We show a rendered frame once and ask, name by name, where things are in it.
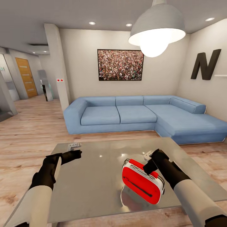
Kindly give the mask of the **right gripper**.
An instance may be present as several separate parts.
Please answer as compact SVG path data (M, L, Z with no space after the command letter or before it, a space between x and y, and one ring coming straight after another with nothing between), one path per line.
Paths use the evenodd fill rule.
M149 175L151 174L153 171L156 171L157 168L153 167L152 164L151 164L151 160L143 166L143 169L144 169L144 172Z

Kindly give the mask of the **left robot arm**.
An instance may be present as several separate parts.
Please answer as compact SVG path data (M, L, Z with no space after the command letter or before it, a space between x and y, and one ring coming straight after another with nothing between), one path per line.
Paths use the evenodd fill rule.
M81 158L81 151L74 150L81 146L81 143L72 143L68 145L68 152L46 156L20 206L5 227L47 227L51 195L60 166Z

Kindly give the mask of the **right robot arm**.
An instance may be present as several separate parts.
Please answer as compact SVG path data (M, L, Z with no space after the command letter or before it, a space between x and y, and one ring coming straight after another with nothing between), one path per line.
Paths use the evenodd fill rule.
M220 208L185 174L183 169L162 150L149 151L143 166L149 175L159 169L169 182L194 227L227 227L227 212Z

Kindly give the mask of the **radio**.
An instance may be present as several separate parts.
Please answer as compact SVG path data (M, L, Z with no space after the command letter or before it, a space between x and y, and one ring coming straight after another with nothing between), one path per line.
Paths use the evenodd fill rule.
M127 164L126 161L129 161ZM157 204L160 200L161 194L164 195L165 182L160 179L158 173L153 171L147 175L144 172L143 164L133 160L126 159L122 166L122 179L125 185L144 198L151 204ZM158 178L158 176L160 178ZM163 178L162 178L163 179Z

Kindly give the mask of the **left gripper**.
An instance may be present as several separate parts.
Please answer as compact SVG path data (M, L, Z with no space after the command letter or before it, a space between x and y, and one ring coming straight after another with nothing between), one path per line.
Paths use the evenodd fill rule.
M74 151L69 151L66 152L68 154L68 162L74 160L74 159L79 159L81 158L81 151L80 150L74 150Z

